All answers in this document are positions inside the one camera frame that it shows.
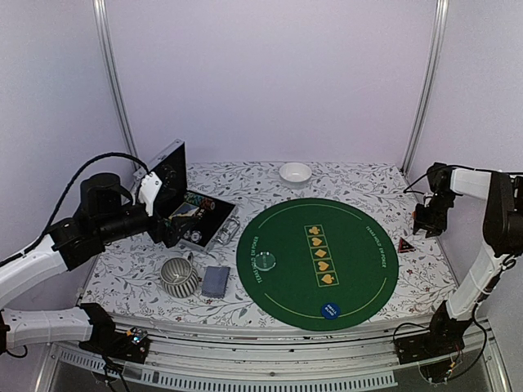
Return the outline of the clear acrylic dealer button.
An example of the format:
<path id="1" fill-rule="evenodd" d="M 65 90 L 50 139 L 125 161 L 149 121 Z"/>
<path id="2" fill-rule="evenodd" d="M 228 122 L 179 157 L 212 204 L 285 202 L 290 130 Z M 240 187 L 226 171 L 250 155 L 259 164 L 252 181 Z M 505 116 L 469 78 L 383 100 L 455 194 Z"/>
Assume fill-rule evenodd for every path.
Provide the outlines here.
<path id="1" fill-rule="evenodd" d="M 276 259 L 270 252 L 260 252 L 256 256 L 255 264 L 260 271 L 269 271 L 276 265 Z"/>

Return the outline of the blue small blind button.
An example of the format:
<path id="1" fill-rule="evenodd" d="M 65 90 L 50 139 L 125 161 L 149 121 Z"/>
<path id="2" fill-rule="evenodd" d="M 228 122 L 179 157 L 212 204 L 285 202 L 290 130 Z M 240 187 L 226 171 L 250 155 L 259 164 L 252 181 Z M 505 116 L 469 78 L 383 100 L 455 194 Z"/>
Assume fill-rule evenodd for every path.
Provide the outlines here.
<path id="1" fill-rule="evenodd" d="M 333 320 L 341 315 L 341 308 L 338 304 L 329 302 L 321 306 L 320 313 L 325 319 Z"/>

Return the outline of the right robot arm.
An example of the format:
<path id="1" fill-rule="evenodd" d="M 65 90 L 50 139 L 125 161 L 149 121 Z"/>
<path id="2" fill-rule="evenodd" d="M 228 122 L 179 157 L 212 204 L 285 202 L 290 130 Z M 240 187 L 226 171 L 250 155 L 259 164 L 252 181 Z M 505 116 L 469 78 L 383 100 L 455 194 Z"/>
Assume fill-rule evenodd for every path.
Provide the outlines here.
<path id="1" fill-rule="evenodd" d="M 522 255 L 522 174 L 434 163 L 424 175 L 430 193 L 413 212 L 413 233 L 435 237 L 447 230 L 448 211 L 458 196 L 485 201 L 480 250 L 458 289 L 434 313 L 422 348 L 439 356 L 463 336 L 479 304 L 503 271 Z"/>

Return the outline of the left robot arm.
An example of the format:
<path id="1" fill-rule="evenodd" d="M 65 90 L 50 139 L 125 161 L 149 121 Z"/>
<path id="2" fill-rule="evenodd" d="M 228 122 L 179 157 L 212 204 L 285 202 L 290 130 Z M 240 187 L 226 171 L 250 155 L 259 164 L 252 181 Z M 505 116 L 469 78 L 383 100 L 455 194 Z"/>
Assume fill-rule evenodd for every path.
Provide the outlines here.
<path id="1" fill-rule="evenodd" d="M 147 233 L 154 243 L 165 247 L 179 242 L 194 223 L 192 218 L 170 217 L 187 190 L 185 150 L 161 158 L 154 168 L 146 164 L 142 168 L 145 175 L 136 192 L 125 189 L 114 173 L 83 180 L 74 215 L 60 221 L 51 217 L 33 243 L 1 262 L 3 353 L 53 341 L 78 341 L 82 349 L 102 356 L 146 353 L 145 340 L 116 332 L 113 319 L 97 303 L 28 313 L 5 307 L 30 288 L 76 269 L 120 239 Z"/>

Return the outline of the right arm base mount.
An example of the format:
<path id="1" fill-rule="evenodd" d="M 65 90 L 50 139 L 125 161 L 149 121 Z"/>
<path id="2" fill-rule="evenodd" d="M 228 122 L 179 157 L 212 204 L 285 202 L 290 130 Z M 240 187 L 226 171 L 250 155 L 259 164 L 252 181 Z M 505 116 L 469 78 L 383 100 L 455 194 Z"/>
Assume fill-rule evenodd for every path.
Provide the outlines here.
<path id="1" fill-rule="evenodd" d="M 463 334 L 448 330 L 423 332 L 400 338 L 393 337 L 400 364 L 434 359 L 458 352 L 465 347 Z"/>

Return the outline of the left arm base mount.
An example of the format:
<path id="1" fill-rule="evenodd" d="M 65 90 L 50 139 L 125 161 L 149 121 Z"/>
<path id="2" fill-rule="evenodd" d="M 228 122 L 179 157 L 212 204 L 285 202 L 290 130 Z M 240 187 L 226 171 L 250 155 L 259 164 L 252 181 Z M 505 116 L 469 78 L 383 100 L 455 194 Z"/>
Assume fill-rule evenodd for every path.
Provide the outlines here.
<path id="1" fill-rule="evenodd" d="M 144 364 L 149 353 L 150 339 L 145 329 L 132 327 L 126 332 L 93 332 L 92 337 L 80 342 L 78 347 L 103 358 Z"/>

